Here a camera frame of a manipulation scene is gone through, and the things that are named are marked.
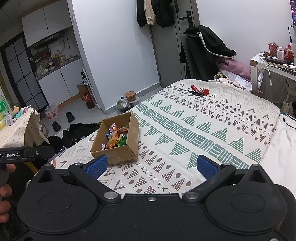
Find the person's left hand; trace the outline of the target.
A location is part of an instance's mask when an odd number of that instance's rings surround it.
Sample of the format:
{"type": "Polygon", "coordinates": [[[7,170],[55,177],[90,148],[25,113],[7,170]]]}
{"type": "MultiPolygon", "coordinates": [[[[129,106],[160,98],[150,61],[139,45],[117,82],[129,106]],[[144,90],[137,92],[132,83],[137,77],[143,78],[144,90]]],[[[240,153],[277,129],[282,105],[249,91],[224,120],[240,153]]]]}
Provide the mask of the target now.
{"type": "MultiPolygon", "coordinates": [[[[14,164],[7,164],[5,168],[5,172],[11,174],[15,171],[16,167],[14,164]]],[[[2,197],[10,197],[12,195],[12,189],[10,185],[5,184],[1,187],[1,196],[2,197]]],[[[11,205],[9,201],[3,200],[1,201],[1,223],[7,223],[9,220],[8,211],[10,210],[11,205]]]]}

